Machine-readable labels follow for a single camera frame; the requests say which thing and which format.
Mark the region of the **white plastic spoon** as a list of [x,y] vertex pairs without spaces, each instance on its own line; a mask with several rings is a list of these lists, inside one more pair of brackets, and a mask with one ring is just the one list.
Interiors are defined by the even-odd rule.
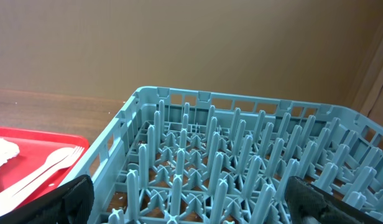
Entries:
[[63,147],[63,148],[57,149],[56,151],[53,151],[51,154],[48,155],[48,157],[46,158],[46,161],[44,162],[42,166],[40,166],[38,169],[36,169],[31,174],[21,179],[20,181],[16,182],[12,186],[0,192],[0,208],[2,208],[1,203],[4,203],[4,201],[7,198],[12,197],[16,193],[18,193],[18,191],[23,189],[26,185],[31,183],[38,176],[43,174],[47,169],[52,167],[54,164],[66,158],[74,150],[75,148],[72,148],[72,147]]

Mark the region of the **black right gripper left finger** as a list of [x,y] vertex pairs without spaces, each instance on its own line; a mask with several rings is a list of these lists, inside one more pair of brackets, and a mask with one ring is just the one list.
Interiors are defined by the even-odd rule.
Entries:
[[95,199],[84,174],[0,217],[0,224],[86,224]]

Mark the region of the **white plastic fork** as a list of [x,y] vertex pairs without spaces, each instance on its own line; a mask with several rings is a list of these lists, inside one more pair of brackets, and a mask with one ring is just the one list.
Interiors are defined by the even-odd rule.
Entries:
[[48,180],[54,173],[58,172],[61,169],[66,169],[71,167],[78,158],[82,155],[85,148],[76,146],[75,150],[69,154],[66,158],[60,162],[54,164],[52,167],[47,169],[43,174],[34,179],[31,183],[26,185],[23,189],[18,191],[12,197],[7,198],[4,203],[1,203],[2,208],[0,208],[0,216],[3,216],[10,211],[14,210],[18,205],[20,205],[27,197],[29,197],[34,191],[36,191],[46,180]]

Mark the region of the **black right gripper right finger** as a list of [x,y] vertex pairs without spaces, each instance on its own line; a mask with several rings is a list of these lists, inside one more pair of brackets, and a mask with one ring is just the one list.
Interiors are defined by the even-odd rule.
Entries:
[[306,223],[309,218],[322,224],[381,222],[297,176],[288,178],[284,198],[292,223]]

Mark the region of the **white napkin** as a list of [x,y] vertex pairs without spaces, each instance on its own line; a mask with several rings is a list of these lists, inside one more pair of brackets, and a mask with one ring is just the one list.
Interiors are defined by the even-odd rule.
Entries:
[[7,163],[9,159],[16,157],[20,153],[19,146],[0,138],[0,167]]

